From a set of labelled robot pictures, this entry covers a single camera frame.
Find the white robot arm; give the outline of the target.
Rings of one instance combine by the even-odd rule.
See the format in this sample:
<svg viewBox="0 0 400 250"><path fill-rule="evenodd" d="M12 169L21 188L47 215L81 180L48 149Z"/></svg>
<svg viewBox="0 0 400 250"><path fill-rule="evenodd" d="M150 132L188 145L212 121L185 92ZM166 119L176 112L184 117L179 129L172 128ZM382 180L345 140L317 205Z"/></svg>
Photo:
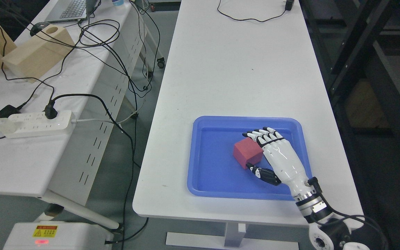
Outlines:
<svg viewBox="0 0 400 250"><path fill-rule="evenodd" d="M316 250L368 250L367 245L354 242L347 226L348 215L338 215L322 195L316 177L305 182L312 193L296 205L309 223L309 239Z"/></svg>

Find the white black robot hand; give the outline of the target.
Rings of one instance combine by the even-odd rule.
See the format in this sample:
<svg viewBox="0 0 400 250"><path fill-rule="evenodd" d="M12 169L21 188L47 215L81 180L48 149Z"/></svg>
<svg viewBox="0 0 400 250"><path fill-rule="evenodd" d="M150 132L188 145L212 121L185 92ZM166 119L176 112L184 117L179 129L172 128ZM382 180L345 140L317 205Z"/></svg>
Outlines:
<svg viewBox="0 0 400 250"><path fill-rule="evenodd" d="M276 185L286 184L295 201L311 197L315 190L306 184L308 177L304 166L290 142L271 127L263 127L243 133L251 138L263 150L263 155L273 168L272 170L251 166L251 171L261 180Z"/></svg>

